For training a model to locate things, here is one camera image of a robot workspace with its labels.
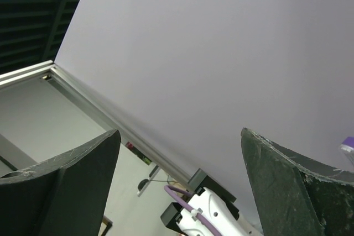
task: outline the metal frame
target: metal frame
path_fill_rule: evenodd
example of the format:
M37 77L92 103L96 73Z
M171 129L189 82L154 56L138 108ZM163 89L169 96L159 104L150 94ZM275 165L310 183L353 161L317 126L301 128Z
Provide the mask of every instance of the metal frame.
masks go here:
M105 129L118 129L121 134L136 146L142 153L153 160L159 167L172 176L179 183L188 187L191 178L181 167L173 163L168 157L161 154L146 139L142 138L134 129L122 120L109 113L88 90L82 87L72 76L58 67L53 61L46 61L30 67L0 75L0 89L22 82L30 78L50 76L59 85L55 86L65 97L69 98L81 110L89 114Z

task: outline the corrugated ceiling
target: corrugated ceiling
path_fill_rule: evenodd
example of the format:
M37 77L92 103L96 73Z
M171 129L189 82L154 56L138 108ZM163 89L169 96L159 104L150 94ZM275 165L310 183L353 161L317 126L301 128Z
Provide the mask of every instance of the corrugated ceiling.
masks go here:
M55 59L79 0L0 0L0 74Z

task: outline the purple cable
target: purple cable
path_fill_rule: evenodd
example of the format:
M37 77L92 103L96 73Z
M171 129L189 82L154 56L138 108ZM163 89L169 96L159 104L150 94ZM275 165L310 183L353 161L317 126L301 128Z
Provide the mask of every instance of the purple cable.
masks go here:
M188 197L192 197L193 194L190 192L187 192L185 190L176 188L172 185L166 185L164 187L165 191L174 199L176 200L176 202L178 204L180 204L183 208L187 209L189 212L191 212L192 210L194 210L194 208L192 208L189 204L187 204L185 201L182 200L182 198L178 197L176 195L175 192L179 192L182 193L185 196ZM203 224L204 226L206 226L208 228L208 230L210 230L210 232L214 235L214 236L222 236L222 234L200 213L197 214L196 216L197 219L199 219L199 221L201 222L201 224Z

